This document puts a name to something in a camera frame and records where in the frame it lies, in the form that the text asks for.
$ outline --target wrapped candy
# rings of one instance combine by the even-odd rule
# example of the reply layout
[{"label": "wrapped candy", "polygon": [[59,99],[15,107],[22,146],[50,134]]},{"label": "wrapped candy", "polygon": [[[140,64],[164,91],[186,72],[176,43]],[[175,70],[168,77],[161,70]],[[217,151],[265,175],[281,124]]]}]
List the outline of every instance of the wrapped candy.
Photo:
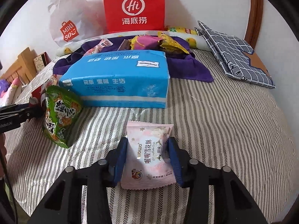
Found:
[{"label": "wrapped candy", "polygon": [[88,50],[83,56],[100,53],[104,47],[112,46],[113,43],[108,39],[102,39],[95,47]]}]

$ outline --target checkered pillow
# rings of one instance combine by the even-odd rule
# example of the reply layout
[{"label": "checkered pillow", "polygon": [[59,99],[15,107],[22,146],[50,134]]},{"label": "checkered pillow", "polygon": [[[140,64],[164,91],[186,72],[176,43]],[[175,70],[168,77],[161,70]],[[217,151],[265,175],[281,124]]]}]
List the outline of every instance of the checkered pillow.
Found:
[{"label": "checkered pillow", "polygon": [[202,34],[224,73],[231,78],[244,80],[262,87],[275,88],[267,69],[251,64],[252,47],[235,36],[219,33],[198,21],[197,32]]}]

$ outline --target screw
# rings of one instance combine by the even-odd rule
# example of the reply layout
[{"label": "screw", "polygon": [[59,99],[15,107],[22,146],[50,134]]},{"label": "screw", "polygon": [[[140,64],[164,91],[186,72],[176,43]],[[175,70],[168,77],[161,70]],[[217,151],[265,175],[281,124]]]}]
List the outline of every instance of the screw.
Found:
[{"label": "screw", "polygon": [[231,168],[229,166],[222,167],[222,170],[229,173],[231,171]]},{"label": "screw", "polygon": [[67,173],[70,173],[70,172],[72,172],[74,169],[75,169],[75,168],[74,168],[73,166],[68,166],[68,167],[65,168],[65,171],[66,171]]},{"label": "screw", "polygon": [[191,159],[189,160],[189,163],[192,164],[192,165],[197,165],[197,164],[198,164],[198,160],[195,159],[195,158],[191,158]]},{"label": "screw", "polygon": [[101,160],[98,161],[98,164],[99,165],[105,165],[105,164],[107,164],[107,160],[106,159],[101,159]]}]

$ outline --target white wall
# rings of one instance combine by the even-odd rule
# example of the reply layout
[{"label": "white wall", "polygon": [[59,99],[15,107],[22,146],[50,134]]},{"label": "white wall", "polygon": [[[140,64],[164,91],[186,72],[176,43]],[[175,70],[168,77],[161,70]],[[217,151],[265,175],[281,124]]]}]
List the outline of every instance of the white wall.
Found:
[{"label": "white wall", "polygon": [[[103,0],[88,0],[103,14]],[[0,37],[0,75],[26,47],[55,58],[57,44],[49,32],[50,0],[29,0],[11,20]],[[165,0],[165,25],[193,28],[201,20],[214,30],[244,37],[250,0]]]},{"label": "white wall", "polygon": [[[255,51],[273,78],[276,89],[272,89],[271,93],[287,118],[299,151],[299,42],[268,0],[264,0],[262,26]],[[276,222],[282,221],[298,196],[299,186],[294,186],[294,189]]]}]

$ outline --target wooden bed frame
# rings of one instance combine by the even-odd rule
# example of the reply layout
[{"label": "wooden bed frame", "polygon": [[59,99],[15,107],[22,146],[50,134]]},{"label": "wooden bed frame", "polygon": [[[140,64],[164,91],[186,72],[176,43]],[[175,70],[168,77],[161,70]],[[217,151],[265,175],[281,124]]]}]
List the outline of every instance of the wooden bed frame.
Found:
[{"label": "wooden bed frame", "polygon": [[34,53],[27,47],[18,55],[18,59],[9,67],[0,79],[5,79],[12,83],[15,78],[19,77],[23,84],[28,84],[37,74],[33,59]]},{"label": "wooden bed frame", "polygon": [[263,6],[264,0],[250,0],[250,13],[244,40],[250,44],[253,49],[255,49],[261,29]]}]

